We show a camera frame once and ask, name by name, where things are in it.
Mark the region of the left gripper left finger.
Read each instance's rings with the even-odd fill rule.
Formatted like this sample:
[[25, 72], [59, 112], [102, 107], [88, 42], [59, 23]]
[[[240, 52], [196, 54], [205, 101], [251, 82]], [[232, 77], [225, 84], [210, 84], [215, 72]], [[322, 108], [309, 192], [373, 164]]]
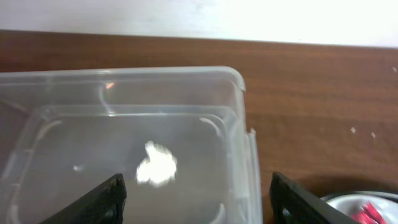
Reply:
[[122, 224], [127, 190], [115, 174], [40, 224]]

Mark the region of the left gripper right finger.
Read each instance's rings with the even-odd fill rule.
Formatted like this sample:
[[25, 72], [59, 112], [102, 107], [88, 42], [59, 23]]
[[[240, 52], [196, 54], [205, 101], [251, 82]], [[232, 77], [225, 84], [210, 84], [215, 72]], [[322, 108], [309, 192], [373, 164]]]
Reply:
[[275, 223], [357, 224], [280, 172], [272, 174], [269, 196]]

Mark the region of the white tissue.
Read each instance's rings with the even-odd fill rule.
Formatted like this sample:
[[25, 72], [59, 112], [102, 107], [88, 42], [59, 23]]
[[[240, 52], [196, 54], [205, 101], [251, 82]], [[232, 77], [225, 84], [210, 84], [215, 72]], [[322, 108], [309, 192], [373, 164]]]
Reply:
[[147, 157], [136, 169], [138, 184], [150, 184], [161, 187], [175, 179], [177, 173], [177, 158], [165, 146], [153, 141], [145, 143]]

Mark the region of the red snack wrapper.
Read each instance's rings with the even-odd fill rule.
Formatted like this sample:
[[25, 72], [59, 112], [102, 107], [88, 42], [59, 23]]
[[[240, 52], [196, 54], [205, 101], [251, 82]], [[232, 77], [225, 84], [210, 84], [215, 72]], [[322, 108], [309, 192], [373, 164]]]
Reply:
[[375, 206], [370, 202], [360, 206], [358, 210], [351, 215], [351, 218], [360, 224], [387, 223], [382, 215], [377, 211]]

